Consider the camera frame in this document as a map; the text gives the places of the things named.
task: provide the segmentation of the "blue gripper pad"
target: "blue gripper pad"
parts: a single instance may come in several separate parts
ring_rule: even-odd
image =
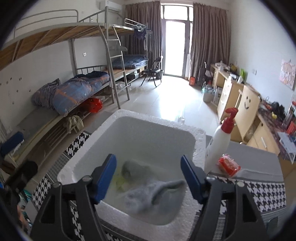
[[[105,159],[103,165],[95,168],[92,173],[93,188],[95,192],[91,195],[95,204],[98,204],[105,198],[109,184],[116,169],[117,160],[115,155],[109,154]]]
[[[205,172],[200,167],[196,167],[185,155],[181,157],[180,165],[193,199],[204,204],[207,198]]]

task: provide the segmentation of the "metal ladder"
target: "metal ladder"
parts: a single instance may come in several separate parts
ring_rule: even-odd
[[[112,27],[111,29],[112,29],[116,39],[109,39],[109,25],[108,24],[106,24],[106,26],[105,26],[106,36],[104,35],[100,25],[98,26],[98,28],[99,28],[99,32],[101,34],[101,37],[102,37],[102,39],[104,41],[105,48],[106,48],[107,68],[108,68],[108,72],[109,72],[109,75],[110,75],[110,78],[111,78],[112,97],[115,96],[115,99],[116,99],[116,102],[117,102],[117,105],[118,105],[118,109],[120,109],[120,103],[119,103],[119,99],[118,99],[118,93],[119,92],[121,92],[121,91],[123,91],[125,89],[127,98],[128,98],[128,100],[130,100],[129,91],[128,91],[128,82],[127,82],[127,79],[126,79],[126,70],[125,70],[124,61],[123,61],[121,42],[120,42],[119,36],[118,36],[118,34],[116,32],[116,29],[114,27]],[[121,54],[115,55],[115,56],[110,55],[109,42],[112,42],[112,41],[118,41],[119,46],[120,46],[119,50],[120,50]],[[122,66],[123,79],[124,79],[125,86],[124,86],[124,88],[117,91],[111,59],[119,58],[119,57],[120,57],[120,60],[121,60],[121,66]]]

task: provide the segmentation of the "beige cloth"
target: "beige cloth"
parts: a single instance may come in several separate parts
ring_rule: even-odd
[[[190,76],[197,78],[200,66],[220,62],[228,64],[230,27],[226,10],[193,4]]]
[[[76,128],[81,131],[84,127],[82,119],[78,115],[73,115],[71,117],[66,118],[66,122],[63,125],[65,128],[67,128],[67,131],[69,132],[73,126],[76,126]]]

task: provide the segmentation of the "cartoon poster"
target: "cartoon poster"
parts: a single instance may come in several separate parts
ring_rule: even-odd
[[[280,81],[293,90],[295,80],[296,65],[291,61],[282,60]]]

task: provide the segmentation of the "smiley face drawing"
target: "smiley face drawing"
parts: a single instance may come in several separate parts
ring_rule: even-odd
[[[249,109],[249,106],[247,106],[247,105],[248,105],[248,102],[251,103],[251,99],[249,99],[248,96],[246,97],[246,99],[247,99],[247,100],[244,102],[244,107],[245,107],[245,109],[247,110],[247,109]]]

